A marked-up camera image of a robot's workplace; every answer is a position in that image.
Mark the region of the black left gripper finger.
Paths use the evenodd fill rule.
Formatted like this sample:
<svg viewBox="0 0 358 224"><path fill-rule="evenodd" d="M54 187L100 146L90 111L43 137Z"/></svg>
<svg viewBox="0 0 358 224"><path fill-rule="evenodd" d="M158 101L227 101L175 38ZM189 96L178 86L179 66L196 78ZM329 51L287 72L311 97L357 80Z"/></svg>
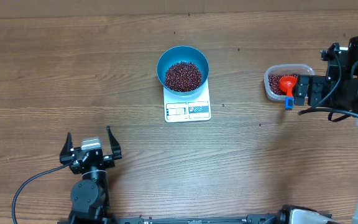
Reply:
<svg viewBox="0 0 358 224"><path fill-rule="evenodd" d="M68 133L65 144L64 144L62 150L60 151L60 157L71 156L72 148L73 148L73 143L72 143L72 139L71 139L71 133Z"/></svg>
<svg viewBox="0 0 358 224"><path fill-rule="evenodd" d="M111 132L111 127L106 126L113 159L122 159L121 146Z"/></svg>

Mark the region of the red measuring scoop blue handle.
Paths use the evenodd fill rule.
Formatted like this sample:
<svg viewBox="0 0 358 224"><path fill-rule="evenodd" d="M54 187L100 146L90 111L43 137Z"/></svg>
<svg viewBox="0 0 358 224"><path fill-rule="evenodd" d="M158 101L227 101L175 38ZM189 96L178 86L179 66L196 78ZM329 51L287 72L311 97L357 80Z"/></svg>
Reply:
<svg viewBox="0 0 358 224"><path fill-rule="evenodd" d="M292 110L295 104L293 88L297 83L297 78L293 76L284 76L279 80L279 87L285 93L285 109Z"/></svg>

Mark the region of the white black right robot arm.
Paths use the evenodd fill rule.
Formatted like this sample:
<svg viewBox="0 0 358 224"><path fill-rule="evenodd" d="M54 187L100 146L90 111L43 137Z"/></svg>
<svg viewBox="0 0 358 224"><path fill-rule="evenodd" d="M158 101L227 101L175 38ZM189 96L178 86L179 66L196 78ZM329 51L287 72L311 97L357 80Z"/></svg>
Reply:
<svg viewBox="0 0 358 224"><path fill-rule="evenodd" d="M328 63L324 76L284 75L279 79L285 109L308 105L299 114L325 112L333 123L353 117L358 129L358 36L347 47L333 43L321 51L321 60ZM358 223L358 201L352 221Z"/></svg>

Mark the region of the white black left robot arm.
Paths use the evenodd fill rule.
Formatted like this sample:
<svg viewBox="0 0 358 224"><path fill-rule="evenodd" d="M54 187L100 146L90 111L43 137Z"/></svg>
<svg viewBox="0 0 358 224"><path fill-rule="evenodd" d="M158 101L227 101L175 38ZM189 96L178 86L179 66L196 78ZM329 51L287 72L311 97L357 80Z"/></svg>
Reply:
<svg viewBox="0 0 358 224"><path fill-rule="evenodd" d="M106 155L103 154L100 138L85 139L80 147L74 147L71 134L67 134L60 152L60 163L74 174L81 175L81 180L71 189L72 206L67 223L117 223L116 218L109 214L107 170L122 158L122 151L109 126L106 131L111 147L111 153Z"/></svg>

